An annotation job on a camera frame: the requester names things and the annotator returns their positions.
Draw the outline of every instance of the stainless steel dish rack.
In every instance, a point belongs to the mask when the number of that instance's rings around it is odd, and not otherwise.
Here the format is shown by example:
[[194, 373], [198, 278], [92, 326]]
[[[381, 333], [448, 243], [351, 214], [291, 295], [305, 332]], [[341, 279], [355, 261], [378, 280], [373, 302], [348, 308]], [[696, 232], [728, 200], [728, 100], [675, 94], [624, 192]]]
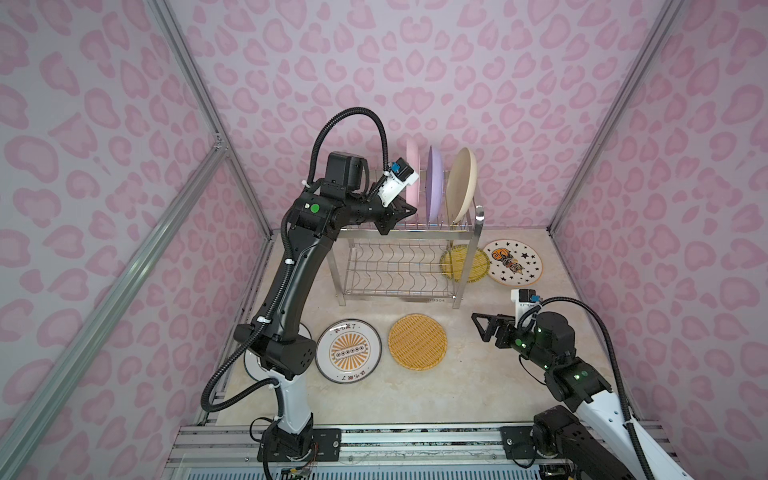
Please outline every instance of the stainless steel dish rack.
[[[462, 221], [451, 224], [444, 195], [438, 219], [430, 223], [424, 207], [425, 172], [420, 174], [419, 210], [398, 223], [389, 235], [380, 235], [372, 223], [350, 226], [339, 234], [339, 239], [347, 239], [349, 243], [343, 277], [333, 249], [327, 259], [340, 306], [345, 306], [347, 299], [373, 296], [394, 296], [410, 301], [451, 299], [453, 308], [458, 309], [461, 305], [474, 256], [467, 254], [459, 280], [451, 280], [457, 275], [452, 271], [449, 250], [461, 243], [468, 243], [468, 253], [477, 249], [485, 222], [484, 209], [478, 201], [478, 191], [475, 191]], [[380, 172], [371, 172], [371, 178], [379, 175]], [[447, 180], [446, 171], [443, 172], [444, 186]], [[449, 253], [441, 266], [445, 252]]]

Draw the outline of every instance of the beige marble surface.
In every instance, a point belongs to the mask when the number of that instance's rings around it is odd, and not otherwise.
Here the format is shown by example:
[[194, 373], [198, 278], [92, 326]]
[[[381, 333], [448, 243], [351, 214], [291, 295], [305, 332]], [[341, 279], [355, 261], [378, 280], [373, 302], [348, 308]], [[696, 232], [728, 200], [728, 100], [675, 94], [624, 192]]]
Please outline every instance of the beige marble surface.
[[[551, 239], [543, 229], [486, 230], [480, 247], [491, 240], [512, 238], [532, 246], [544, 264], [541, 279], [532, 287], [544, 298], [576, 296]], [[334, 246], [339, 268], [344, 269], [347, 242]], [[263, 302], [283, 254], [277, 242], [273, 248], [256, 304]], [[304, 323], [317, 336], [331, 323], [345, 318], [365, 320], [379, 332], [383, 341], [381, 362], [362, 382], [339, 385], [320, 375], [316, 366], [307, 370], [307, 389], [315, 423], [411, 423], [411, 422], [510, 422], [529, 421], [533, 415], [556, 404], [546, 387], [525, 373], [511, 349], [496, 349], [483, 343], [472, 312], [513, 314], [510, 289], [489, 277], [467, 285], [462, 306], [452, 308], [449, 301], [410, 303], [398, 299], [349, 300], [339, 306], [327, 263], [315, 280], [303, 312]], [[576, 331], [578, 355], [597, 368], [611, 383], [610, 366], [586, 315], [577, 306], [556, 303], [548, 310], [562, 313]], [[448, 352], [442, 362], [425, 372], [399, 366], [386, 346], [392, 324], [409, 313], [424, 313], [440, 322], [448, 335]], [[533, 364], [528, 369], [541, 378]], [[227, 398], [253, 383], [243, 360], [235, 364], [227, 387]], [[235, 406], [223, 410], [218, 425], [249, 425], [262, 415], [274, 415], [274, 392], [262, 389]]]

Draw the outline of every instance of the pink leopard print wall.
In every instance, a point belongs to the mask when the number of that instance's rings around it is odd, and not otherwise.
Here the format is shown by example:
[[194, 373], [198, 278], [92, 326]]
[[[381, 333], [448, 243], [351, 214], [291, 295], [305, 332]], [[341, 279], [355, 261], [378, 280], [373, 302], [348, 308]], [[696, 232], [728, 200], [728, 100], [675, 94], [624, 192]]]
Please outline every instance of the pink leopard print wall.
[[557, 242], [695, 478], [766, 478], [768, 4], [696, 0]]
[[[408, 136], [448, 165], [475, 149], [488, 223], [548, 224], [662, 1], [171, 3], [276, 227], [317, 132], [357, 105], [382, 118], [393, 159]], [[324, 147], [322, 161], [381, 162], [361, 118]]]
[[212, 139], [141, 0], [0, 12], [2, 435]]
[[200, 408], [263, 241], [222, 165], [20, 480], [155, 478]]

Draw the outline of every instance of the pink plate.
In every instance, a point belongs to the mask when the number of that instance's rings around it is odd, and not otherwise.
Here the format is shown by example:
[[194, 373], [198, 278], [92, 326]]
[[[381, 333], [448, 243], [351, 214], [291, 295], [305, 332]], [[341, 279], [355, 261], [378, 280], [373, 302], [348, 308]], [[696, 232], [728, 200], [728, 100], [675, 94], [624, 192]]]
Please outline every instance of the pink plate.
[[[421, 158], [419, 157], [419, 146], [416, 144], [416, 141], [413, 140], [413, 138], [409, 138], [406, 141], [406, 161], [408, 162], [408, 165], [413, 168], [413, 171], [419, 171], [419, 164], [421, 163]], [[419, 208], [418, 180], [413, 185], [406, 187], [406, 202], [408, 202], [409, 205]]]

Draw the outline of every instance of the white plate with stars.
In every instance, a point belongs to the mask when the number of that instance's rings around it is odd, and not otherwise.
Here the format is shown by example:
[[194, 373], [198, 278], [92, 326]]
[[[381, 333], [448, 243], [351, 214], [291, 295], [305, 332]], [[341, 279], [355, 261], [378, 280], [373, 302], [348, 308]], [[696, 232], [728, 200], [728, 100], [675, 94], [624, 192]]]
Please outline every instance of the white plate with stars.
[[483, 251], [491, 259], [488, 275], [502, 285], [528, 286], [536, 283], [544, 271], [536, 250], [519, 240], [493, 240]]
[[354, 383], [368, 377], [382, 357], [382, 340], [362, 320], [346, 319], [329, 326], [317, 342], [317, 369], [331, 382]]

